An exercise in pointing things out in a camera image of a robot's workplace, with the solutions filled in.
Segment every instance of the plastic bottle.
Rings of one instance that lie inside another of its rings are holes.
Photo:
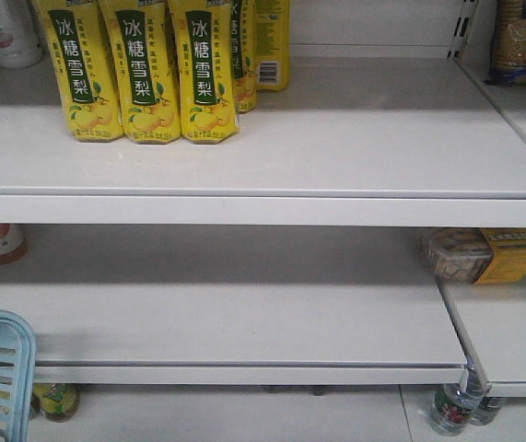
[[[430,409],[430,426],[443,436],[457,436],[469,423],[473,410],[484,397],[482,384],[468,359],[465,375],[459,384],[440,386]]]
[[[40,59],[27,0],[0,0],[0,66],[26,67]]]
[[[40,411],[46,419],[65,422],[78,410],[78,390],[75,384],[33,384],[33,394],[40,401]]]
[[[27,241],[17,224],[0,224],[0,264],[9,264],[27,252]]]
[[[506,403],[506,400],[507,398],[483,398],[477,408],[473,411],[472,419],[469,423],[478,426],[488,425],[496,418],[500,408]]]

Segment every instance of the product package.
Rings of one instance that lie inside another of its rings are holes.
[[[0,223],[0,265],[19,260],[27,249],[27,241],[19,225]]]
[[[169,0],[181,77],[181,129],[194,143],[218,143],[238,131],[231,0]]]
[[[123,135],[119,92],[96,0],[34,0],[58,80],[66,123],[79,141]]]
[[[27,0],[0,0],[0,66],[26,67],[41,56]]]
[[[498,0],[490,77],[526,85],[526,0]]]
[[[526,275],[525,228],[422,228],[418,241],[427,266],[443,281],[501,284]]]
[[[123,129],[136,143],[181,136],[179,80],[167,36],[166,2],[99,0],[109,32]]]
[[[287,87],[290,71],[290,0],[256,0],[256,87],[281,90]]]
[[[254,0],[232,0],[232,67],[240,113],[256,107],[256,14]]]

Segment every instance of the yellow juice bottle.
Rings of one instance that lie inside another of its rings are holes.
[[[256,87],[285,89],[291,77],[289,62],[290,0],[256,0]]]
[[[111,41],[123,129],[136,143],[181,136],[179,79],[164,0],[99,0]]]
[[[256,15],[254,0],[232,0],[232,65],[238,110],[256,107]]]
[[[218,143],[238,131],[231,0],[169,0],[181,77],[182,134]]]
[[[99,3],[34,0],[45,29],[68,128],[80,141],[123,135],[117,80]]]

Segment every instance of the light blue basket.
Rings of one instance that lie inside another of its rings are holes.
[[[0,310],[0,441],[26,442],[34,367],[31,327]]]

